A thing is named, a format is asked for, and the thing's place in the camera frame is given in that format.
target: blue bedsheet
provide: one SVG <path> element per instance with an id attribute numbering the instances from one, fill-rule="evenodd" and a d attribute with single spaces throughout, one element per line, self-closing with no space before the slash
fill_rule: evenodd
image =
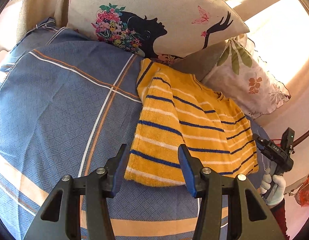
<path id="1" fill-rule="evenodd" d="M 115 156 L 122 143 L 131 145 L 142 107 L 136 92 L 141 60 L 68 28 L 57 29 L 53 19 L 27 33 L 4 60 L 0 218 L 16 239 L 23 239 L 63 175 L 89 174 Z M 252 120 L 251 125 L 267 138 Z M 260 152 L 258 163 L 259 172 L 249 176 L 255 187 L 264 173 Z M 198 215 L 198 201 L 185 186 L 154 188 L 124 180 L 108 205 L 116 239 L 191 239 Z M 226 216 L 221 224 L 225 239 Z M 87 238 L 85 199 L 81 234 Z"/>

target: gloved hand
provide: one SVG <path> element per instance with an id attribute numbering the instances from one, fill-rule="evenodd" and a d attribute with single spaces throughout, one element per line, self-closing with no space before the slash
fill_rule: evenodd
<path id="1" fill-rule="evenodd" d="M 263 175 L 263 179 L 261 181 L 260 192 L 261 194 L 265 194 L 270 189 L 270 183 L 273 180 L 276 184 L 278 184 L 277 190 L 274 193 L 273 198 L 269 203 L 268 206 L 274 206 L 279 204 L 283 200 L 283 193 L 286 188 L 286 181 L 283 176 L 273 175 L 271 178 L 270 168 L 265 171 L 265 175 Z"/>

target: butterfly print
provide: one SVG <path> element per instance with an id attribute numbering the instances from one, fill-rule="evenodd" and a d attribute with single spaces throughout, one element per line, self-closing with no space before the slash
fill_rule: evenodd
<path id="1" fill-rule="evenodd" d="M 198 6 L 198 11 L 199 11 L 199 14 L 200 14 L 200 18 L 198 19 L 195 19 L 192 24 L 206 24 L 208 23 L 208 20 L 210 18 L 210 15 L 208 14 L 208 12 L 204 9 L 202 9 L 200 6 Z"/>

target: shirt sleeve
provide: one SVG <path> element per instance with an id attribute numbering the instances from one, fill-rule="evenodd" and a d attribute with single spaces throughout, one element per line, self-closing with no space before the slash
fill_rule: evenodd
<path id="1" fill-rule="evenodd" d="M 286 223 L 286 210 L 284 208 L 284 199 L 275 207 L 271 209 L 271 212 L 276 219 L 284 237 L 286 240 L 290 240 L 290 236 L 287 235 L 287 223 Z"/>

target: floral pillowcase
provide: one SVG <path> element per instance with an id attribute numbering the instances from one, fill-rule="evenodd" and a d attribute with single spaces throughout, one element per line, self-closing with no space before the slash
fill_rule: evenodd
<path id="1" fill-rule="evenodd" d="M 266 71 L 266 62 L 254 48 L 246 34 L 229 39 L 202 83 L 232 98 L 245 114 L 255 119 L 270 114 L 291 96 L 284 84 Z"/>
<path id="2" fill-rule="evenodd" d="M 69 0 L 68 27 L 167 65 L 249 31 L 223 0 Z"/>

